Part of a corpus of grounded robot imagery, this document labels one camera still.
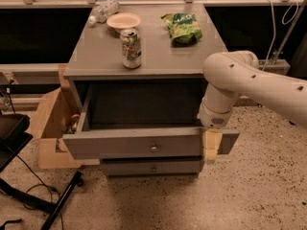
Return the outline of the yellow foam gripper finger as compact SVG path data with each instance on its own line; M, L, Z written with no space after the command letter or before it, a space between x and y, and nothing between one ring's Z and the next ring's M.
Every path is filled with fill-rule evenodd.
M220 129L210 128L203 134L204 157L207 161L217 158L222 139L223 133Z

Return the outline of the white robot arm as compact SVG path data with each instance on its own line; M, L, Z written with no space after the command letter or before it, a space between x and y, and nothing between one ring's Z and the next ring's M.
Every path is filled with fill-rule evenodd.
M204 158L214 161L232 107L243 95L307 127L307 81L265 72L250 51L215 53L203 63L207 88L201 100L198 119L205 127L202 135Z

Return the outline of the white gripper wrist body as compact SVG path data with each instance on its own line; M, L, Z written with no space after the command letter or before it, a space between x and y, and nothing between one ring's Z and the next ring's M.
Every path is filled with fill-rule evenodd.
M239 97L240 95L235 92L217 88L209 83L201 99L197 118L205 128L226 127L232 107Z

